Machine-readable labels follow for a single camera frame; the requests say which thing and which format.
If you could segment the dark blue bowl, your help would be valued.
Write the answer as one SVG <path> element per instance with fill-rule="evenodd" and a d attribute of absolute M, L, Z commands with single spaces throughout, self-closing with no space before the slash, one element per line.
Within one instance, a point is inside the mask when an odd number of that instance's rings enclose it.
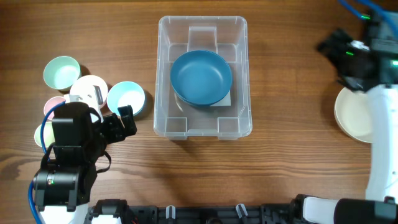
<path fill-rule="evenodd" d="M 217 103 L 227 98 L 230 98 L 230 91 L 226 90 L 205 90 L 205 91 L 196 91 L 196 90 L 186 90 L 186 91 L 176 91 L 174 90 L 174 94 L 184 103 L 187 103 L 196 107 L 208 107 L 212 105 L 216 105 Z"/>
<path fill-rule="evenodd" d="M 179 56 L 170 69 L 173 90 L 226 90 L 233 85 L 232 69 L 220 55 L 194 50 Z"/>

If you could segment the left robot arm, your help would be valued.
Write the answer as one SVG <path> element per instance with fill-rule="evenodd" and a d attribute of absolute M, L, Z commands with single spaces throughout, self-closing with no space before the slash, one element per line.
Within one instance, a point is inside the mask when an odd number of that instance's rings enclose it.
<path fill-rule="evenodd" d="M 91 188 L 99 173 L 99 157 L 106 147 L 137 132 L 131 106 L 101 117 L 82 102 L 62 102 L 51 110 L 55 140 L 44 146 L 40 169 L 28 189 L 29 207 L 36 223 L 83 223 Z"/>

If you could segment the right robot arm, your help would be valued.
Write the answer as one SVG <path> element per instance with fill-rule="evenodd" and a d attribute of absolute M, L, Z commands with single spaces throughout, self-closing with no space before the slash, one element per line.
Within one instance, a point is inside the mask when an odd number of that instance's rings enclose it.
<path fill-rule="evenodd" d="M 397 12 L 366 2 L 363 41 L 335 30 L 317 50 L 336 68 L 338 83 L 367 95 L 371 171 L 363 200 L 297 195 L 287 223 L 397 223 Z"/>

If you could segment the light blue small bowl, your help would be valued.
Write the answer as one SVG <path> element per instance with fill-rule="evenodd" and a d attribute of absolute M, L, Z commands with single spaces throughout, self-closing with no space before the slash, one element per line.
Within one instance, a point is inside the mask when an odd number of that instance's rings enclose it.
<path fill-rule="evenodd" d="M 146 103 L 143 88 L 135 82 L 124 81 L 115 84 L 108 92 L 107 106 L 112 113 L 120 115 L 118 108 L 131 106 L 134 116 L 139 114 Z"/>

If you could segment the cream bowl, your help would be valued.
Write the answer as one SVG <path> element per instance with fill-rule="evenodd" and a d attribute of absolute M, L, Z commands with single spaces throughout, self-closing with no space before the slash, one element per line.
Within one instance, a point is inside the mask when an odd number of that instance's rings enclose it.
<path fill-rule="evenodd" d="M 343 88 L 336 97 L 334 115 L 346 135 L 357 141 L 372 142 L 373 129 L 366 94 Z"/>

